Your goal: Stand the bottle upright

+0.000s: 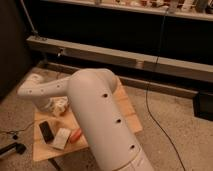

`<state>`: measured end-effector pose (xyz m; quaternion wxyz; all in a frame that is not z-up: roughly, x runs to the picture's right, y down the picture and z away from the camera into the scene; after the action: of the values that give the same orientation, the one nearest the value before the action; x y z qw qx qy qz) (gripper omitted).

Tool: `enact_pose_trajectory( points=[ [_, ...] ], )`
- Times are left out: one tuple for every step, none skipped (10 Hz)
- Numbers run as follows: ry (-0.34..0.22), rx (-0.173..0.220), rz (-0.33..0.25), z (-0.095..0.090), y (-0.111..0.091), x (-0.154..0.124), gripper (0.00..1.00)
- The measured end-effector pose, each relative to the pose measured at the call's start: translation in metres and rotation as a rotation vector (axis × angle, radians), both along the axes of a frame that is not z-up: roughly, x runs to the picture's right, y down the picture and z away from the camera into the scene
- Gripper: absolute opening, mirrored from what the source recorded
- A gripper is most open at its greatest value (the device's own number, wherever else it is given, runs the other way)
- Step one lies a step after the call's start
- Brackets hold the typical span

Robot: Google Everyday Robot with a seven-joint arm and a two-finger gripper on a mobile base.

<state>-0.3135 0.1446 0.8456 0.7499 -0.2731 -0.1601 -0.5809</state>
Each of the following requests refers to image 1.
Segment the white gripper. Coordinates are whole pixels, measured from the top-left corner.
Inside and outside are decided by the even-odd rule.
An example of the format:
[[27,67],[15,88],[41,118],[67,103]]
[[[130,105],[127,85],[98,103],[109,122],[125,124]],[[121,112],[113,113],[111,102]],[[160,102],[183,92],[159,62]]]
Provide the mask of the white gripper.
[[67,97],[50,98],[46,110],[55,117],[61,116],[69,107]]

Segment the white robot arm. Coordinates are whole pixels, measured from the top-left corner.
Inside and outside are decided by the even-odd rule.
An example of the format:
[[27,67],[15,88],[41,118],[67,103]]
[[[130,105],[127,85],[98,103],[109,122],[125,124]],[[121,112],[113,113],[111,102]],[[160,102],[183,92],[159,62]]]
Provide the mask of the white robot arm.
[[114,100],[116,88],[112,71],[82,69],[47,83],[38,83],[31,75],[18,95],[27,99],[67,97],[102,171],[154,171]]

